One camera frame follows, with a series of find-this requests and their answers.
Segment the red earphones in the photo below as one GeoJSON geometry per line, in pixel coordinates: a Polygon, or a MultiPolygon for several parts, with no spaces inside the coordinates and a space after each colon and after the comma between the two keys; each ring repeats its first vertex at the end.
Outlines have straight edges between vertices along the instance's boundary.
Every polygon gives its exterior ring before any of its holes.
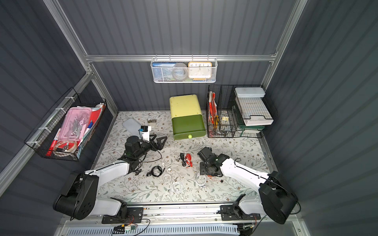
{"type": "Polygon", "coordinates": [[[186,161],[186,164],[188,165],[188,167],[192,167],[193,166],[192,156],[189,153],[186,154],[185,161],[186,161]]]}
{"type": "Polygon", "coordinates": [[[211,176],[211,175],[207,175],[207,177],[208,177],[211,181],[214,181],[214,182],[221,182],[221,183],[223,183],[223,180],[222,180],[220,177],[214,177],[214,176],[211,176]]]}

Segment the green top drawer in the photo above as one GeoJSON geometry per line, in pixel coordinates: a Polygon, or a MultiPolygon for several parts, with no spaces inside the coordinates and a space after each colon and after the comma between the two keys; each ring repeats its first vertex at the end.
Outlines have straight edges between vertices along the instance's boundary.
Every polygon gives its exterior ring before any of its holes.
{"type": "Polygon", "coordinates": [[[206,135],[202,115],[177,117],[172,119],[173,138],[175,140],[191,139],[206,135]]]}

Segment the green yellow drawer cabinet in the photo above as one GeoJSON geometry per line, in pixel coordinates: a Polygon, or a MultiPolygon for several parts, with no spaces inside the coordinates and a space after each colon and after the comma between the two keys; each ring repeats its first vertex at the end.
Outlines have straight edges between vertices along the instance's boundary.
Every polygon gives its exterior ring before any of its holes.
{"type": "Polygon", "coordinates": [[[195,94],[174,96],[169,99],[174,140],[206,135],[201,107],[195,94]]]}

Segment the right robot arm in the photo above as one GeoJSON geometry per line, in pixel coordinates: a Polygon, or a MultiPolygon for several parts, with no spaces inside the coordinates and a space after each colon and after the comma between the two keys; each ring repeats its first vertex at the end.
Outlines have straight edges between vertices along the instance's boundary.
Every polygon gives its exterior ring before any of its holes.
{"type": "Polygon", "coordinates": [[[257,192],[256,196],[240,194],[232,205],[222,205],[223,221],[258,220],[263,214],[278,224],[285,224],[299,200],[285,178],[277,171],[268,174],[244,166],[225,154],[216,155],[210,147],[197,154],[200,174],[229,177],[257,192]]]}

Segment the black earphones near left arm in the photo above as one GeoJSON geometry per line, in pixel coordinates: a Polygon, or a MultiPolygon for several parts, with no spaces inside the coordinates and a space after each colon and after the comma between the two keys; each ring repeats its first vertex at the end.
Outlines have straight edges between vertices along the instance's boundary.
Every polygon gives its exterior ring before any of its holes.
{"type": "Polygon", "coordinates": [[[130,173],[135,173],[135,175],[139,175],[139,173],[142,171],[142,165],[143,161],[140,159],[130,164],[130,173]]]}

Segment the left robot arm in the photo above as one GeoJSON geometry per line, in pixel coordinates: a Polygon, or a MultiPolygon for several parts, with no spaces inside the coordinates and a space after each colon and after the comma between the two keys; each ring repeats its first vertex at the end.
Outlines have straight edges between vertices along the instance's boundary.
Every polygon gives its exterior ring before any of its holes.
{"type": "Polygon", "coordinates": [[[158,138],[155,134],[148,141],[128,137],[124,154],[116,162],[99,169],[72,172],[53,203],[53,210],[77,220],[102,215],[104,224],[140,222],[142,213],[128,210],[123,200],[98,197],[97,190],[122,176],[139,175],[148,152],[160,152],[166,141],[166,136],[158,138]]]}

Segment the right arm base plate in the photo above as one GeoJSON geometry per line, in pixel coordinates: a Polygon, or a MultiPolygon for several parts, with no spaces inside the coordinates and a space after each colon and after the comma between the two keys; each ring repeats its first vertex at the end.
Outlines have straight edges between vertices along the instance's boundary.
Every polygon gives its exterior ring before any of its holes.
{"type": "Polygon", "coordinates": [[[253,220],[261,219],[259,213],[245,214],[238,206],[221,205],[220,210],[217,212],[221,215],[222,221],[235,221],[235,220],[253,220]]]}

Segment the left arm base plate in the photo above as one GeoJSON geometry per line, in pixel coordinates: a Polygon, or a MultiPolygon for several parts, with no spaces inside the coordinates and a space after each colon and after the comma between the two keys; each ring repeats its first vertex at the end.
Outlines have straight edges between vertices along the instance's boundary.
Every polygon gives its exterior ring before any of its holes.
{"type": "Polygon", "coordinates": [[[115,216],[104,215],[102,224],[137,224],[141,223],[143,207],[127,207],[121,209],[115,216]]]}

